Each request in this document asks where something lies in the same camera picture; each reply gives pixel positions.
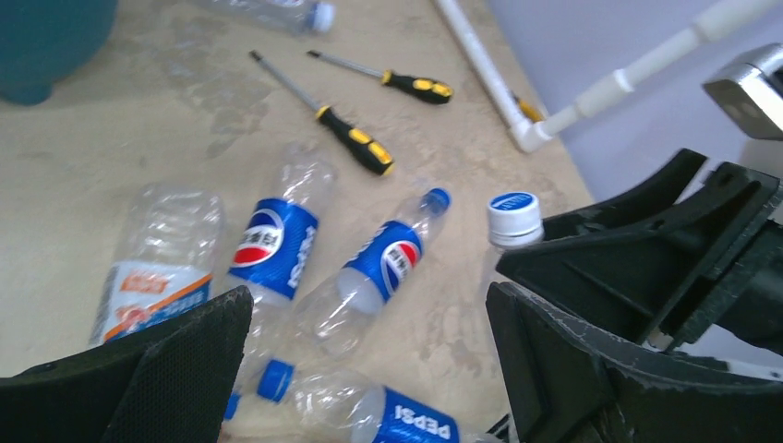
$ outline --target orange and white label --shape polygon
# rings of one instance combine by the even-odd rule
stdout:
[[[211,279],[209,272],[190,266],[115,263],[92,341],[120,338],[201,305],[209,300]]]
[[[169,284],[167,275],[134,269],[125,277],[120,291],[132,293],[163,293]]]

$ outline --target pepsi bottle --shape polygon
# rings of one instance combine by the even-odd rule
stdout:
[[[283,425],[351,443],[500,443],[496,437],[344,367],[271,360],[258,395]]]
[[[333,358],[350,355],[440,234],[450,204],[441,188],[405,200],[339,272],[299,302],[299,335]]]
[[[298,434],[284,434],[281,436],[267,437],[223,437],[218,443],[321,443],[321,440],[300,436]]]
[[[337,179],[316,151],[294,144],[285,152],[275,197],[256,205],[225,280],[228,289],[245,285],[254,301],[235,391],[263,368],[280,339]]]

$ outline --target empty plastic bottle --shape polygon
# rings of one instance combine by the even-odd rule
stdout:
[[[259,201],[253,211],[225,279],[227,289],[246,285],[254,300],[236,389],[263,368],[264,356],[279,343],[336,180],[318,151],[288,145],[275,197]]]
[[[487,204],[487,221],[490,247],[484,255],[478,290],[482,305],[490,283],[508,280],[495,271],[503,253],[544,239],[538,197],[527,192],[509,192],[491,199]]]
[[[286,434],[267,437],[221,437],[218,443],[321,443],[321,440],[298,434]]]
[[[210,192],[163,183],[142,188],[114,252],[90,346],[209,300],[224,219],[223,203]]]
[[[315,0],[191,0],[224,14],[252,19],[260,25],[292,34],[326,32],[334,22],[335,7]]]
[[[258,395],[313,435],[350,443],[500,443],[402,393],[346,368],[297,370],[271,360]]]
[[[340,271],[296,306],[294,322],[334,358],[349,355],[443,228],[449,194],[408,198]]]
[[[286,316],[280,322],[281,327],[278,328],[278,331],[283,333],[291,332],[291,330],[283,328],[290,326],[288,319],[290,319],[290,316]],[[250,339],[246,339],[245,347],[246,355],[239,366],[234,388],[223,413],[225,422],[230,422],[234,419],[243,399],[257,397],[256,389],[259,385],[261,373],[272,359],[284,360],[286,362],[307,362],[308,365],[332,363],[330,358],[318,353],[312,341],[296,335],[281,336],[278,334],[278,338],[271,345],[264,341],[261,346],[255,348],[253,353],[247,352],[247,348],[250,347]],[[275,428],[273,430],[279,432],[281,429]]]

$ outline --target bottle label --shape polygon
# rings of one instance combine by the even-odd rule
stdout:
[[[297,7],[305,3],[305,0],[267,0],[267,3],[282,7]]]
[[[228,273],[293,299],[313,248],[318,219],[279,198],[256,205]]]
[[[356,269],[370,278],[385,303],[422,256],[424,249],[416,232],[398,221],[389,221],[343,267]]]
[[[125,337],[201,305],[210,297],[211,281],[209,272],[190,266],[115,263],[104,288],[98,342]]]
[[[372,443],[459,443],[457,423],[449,415],[385,388],[386,407]]]

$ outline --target teal bucket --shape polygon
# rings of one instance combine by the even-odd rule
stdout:
[[[106,43],[117,0],[0,0],[0,98],[44,102]]]

